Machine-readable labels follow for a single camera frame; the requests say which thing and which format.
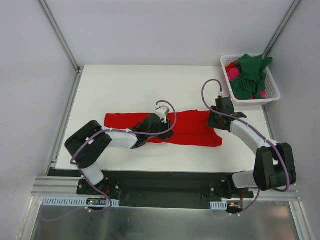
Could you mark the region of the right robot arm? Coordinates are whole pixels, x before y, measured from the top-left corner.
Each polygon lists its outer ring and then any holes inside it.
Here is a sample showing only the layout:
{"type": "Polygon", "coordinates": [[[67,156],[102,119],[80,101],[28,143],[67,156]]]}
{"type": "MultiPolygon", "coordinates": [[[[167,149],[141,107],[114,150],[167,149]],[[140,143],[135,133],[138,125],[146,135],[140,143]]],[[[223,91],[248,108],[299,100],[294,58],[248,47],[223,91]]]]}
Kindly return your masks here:
{"type": "Polygon", "coordinates": [[[230,174],[215,188],[218,195],[231,199],[243,189],[286,192],[296,183],[293,150],[288,143],[265,137],[243,112],[235,111],[230,97],[219,96],[209,109],[207,126],[238,137],[255,155],[253,170],[230,174]]]}

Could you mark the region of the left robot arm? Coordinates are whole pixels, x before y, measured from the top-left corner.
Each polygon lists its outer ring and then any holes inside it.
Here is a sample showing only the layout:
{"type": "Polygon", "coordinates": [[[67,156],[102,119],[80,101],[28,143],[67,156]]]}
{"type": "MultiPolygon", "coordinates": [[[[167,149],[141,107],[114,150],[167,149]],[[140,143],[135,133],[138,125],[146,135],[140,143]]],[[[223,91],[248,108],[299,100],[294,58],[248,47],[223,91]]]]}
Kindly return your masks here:
{"type": "Polygon", "coordinates": [[[167,140],[173,135],[173,127],[167,117],[155,113],[126,129],[103,127],[92,120],[69,137],[64,146],[71,155],[70,163],[87,180],[88,188],[99,195],[107,188],[107,179],[97,160],[107,148],[137,149],[153,138],[167,140]]]}

